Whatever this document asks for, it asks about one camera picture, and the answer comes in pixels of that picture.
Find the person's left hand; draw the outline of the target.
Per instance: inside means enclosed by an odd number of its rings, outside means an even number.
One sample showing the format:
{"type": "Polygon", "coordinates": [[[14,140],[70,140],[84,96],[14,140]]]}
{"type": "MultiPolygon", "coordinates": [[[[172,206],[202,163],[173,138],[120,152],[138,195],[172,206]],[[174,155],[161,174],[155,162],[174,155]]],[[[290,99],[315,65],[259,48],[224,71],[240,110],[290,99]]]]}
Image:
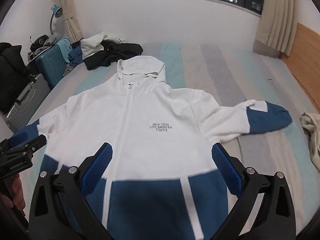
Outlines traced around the person's left hand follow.
{"type": "Polygon", "coordinates": [[[23,211],[25,208],[25,200],[23,196],[22,182],[19,173],[15,174],[12,177],[10,187],[13,193],[12,200],[1,192],[1,199],[3,200],[3,203],[8,208],[16,207],[19,211],[23,211]]]}

